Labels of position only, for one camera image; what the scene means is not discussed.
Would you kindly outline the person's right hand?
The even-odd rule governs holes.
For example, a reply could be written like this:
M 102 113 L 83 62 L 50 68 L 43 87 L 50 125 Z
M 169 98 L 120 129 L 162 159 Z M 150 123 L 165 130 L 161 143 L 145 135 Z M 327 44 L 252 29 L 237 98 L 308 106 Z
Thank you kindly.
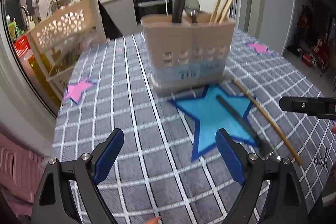
M 334 127 L 331 129 L 331 132 L 332 132 L 333 134 L 336 134 L 336 126 L 334 126 Z

